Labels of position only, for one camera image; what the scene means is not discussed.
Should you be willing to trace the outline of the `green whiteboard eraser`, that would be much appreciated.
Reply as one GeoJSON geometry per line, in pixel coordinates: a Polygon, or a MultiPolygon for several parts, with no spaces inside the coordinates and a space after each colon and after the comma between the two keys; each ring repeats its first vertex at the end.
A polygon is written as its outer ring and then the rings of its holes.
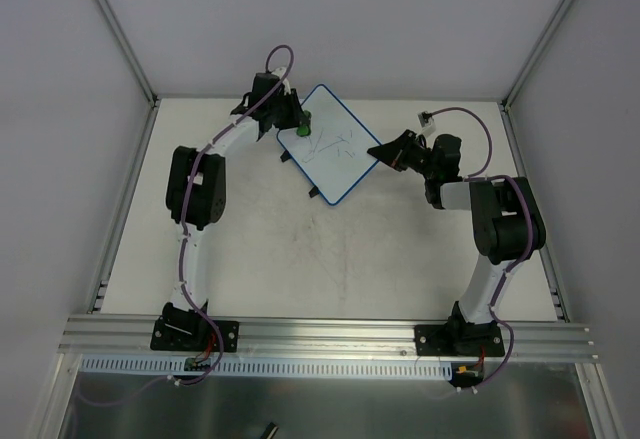
{"type": "Polygon", "coordinates": [[[298,137],[308,137],[311,135],[311,117],[312,114],[310,111],[302,111],[302,116],[296,129],[296,135],[298,137]]]}

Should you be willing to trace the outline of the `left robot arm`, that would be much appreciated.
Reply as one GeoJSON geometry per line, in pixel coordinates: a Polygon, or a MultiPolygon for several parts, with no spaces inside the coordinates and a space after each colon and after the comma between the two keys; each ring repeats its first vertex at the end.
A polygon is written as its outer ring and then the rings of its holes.
{"type": "Polygon", "coordinates": [[[178,230],[177,279],[154,323],[150,348],[193,353],[237,350],[239,324],[207,319],[208,253],[205,243],[226,207],[226,162],[271,129],[310,130],[286,70],[259,72],[229,122],[201,149],[179,146],[172,155],[165,205],[178,230]]]}

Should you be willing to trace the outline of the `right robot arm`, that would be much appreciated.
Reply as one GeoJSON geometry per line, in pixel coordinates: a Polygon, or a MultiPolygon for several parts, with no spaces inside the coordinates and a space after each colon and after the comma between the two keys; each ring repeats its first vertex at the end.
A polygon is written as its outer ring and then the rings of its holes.
{"type": "Polygon", "coordinates": [[[444,324],[414,327],[417,355],[503,357],[499,303],[516,269],[545,245],[546,229],[526,178],[465,179],[459,171],[461,146],[450,134],[428,146],[406,130],[367,153],[396,171],[422,175],[433,208],[471,214],[478,259],[469,285],[444,324]]]}

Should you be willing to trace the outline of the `blue framed whiteboard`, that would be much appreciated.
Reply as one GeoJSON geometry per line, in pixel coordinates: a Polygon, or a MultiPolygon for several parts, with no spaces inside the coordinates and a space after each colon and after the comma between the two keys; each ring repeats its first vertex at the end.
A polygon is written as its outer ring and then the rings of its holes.
{"type": "Polygon", "coordinates": [[[302,137],[281,130],[276,139],[318,194],[331,206],[339,204],[375,167],[368,150],[381,142],[324,84],[302,101],[311,113],[311,133],[302,137]]]}

